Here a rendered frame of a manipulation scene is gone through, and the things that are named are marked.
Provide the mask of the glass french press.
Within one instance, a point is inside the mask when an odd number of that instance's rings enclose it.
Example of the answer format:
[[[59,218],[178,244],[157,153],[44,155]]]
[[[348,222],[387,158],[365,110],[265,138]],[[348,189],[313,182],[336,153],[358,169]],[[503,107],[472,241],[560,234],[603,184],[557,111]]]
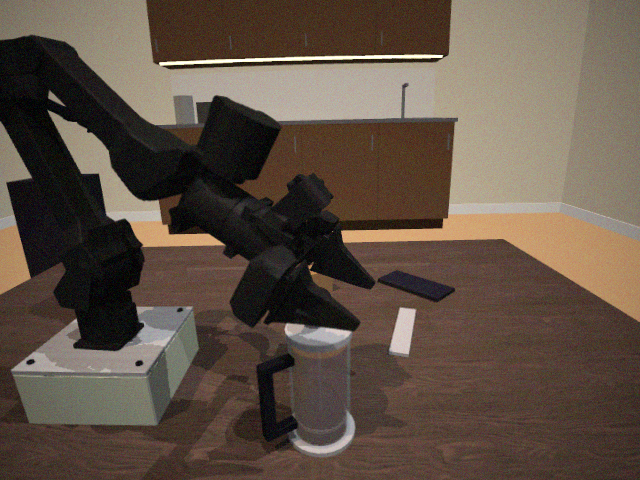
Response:
[[[288,433],[306,456],[342,453],[355,433],[351,416],[353,332],[286,324],[288,353],[257,365],[262,432],[267,442]],[[277,422],[272,374],[289,368],[291,416]]]

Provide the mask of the white flat bar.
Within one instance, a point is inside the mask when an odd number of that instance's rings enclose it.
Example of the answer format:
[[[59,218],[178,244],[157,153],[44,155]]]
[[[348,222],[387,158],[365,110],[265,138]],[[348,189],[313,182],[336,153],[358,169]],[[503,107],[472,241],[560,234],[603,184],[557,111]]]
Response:
[[[388,354],[409,357],[416,310],[400,308]]]

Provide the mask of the orange cube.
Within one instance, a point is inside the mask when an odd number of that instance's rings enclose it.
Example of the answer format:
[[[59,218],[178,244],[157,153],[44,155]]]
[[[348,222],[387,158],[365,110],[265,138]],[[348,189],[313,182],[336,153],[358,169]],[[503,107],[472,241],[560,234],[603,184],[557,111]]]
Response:
[[[317,284],[319,287],[325,288],[329,293],[333,292],[331,277],[313,271],[310,271],[310,273],[315,284]]]

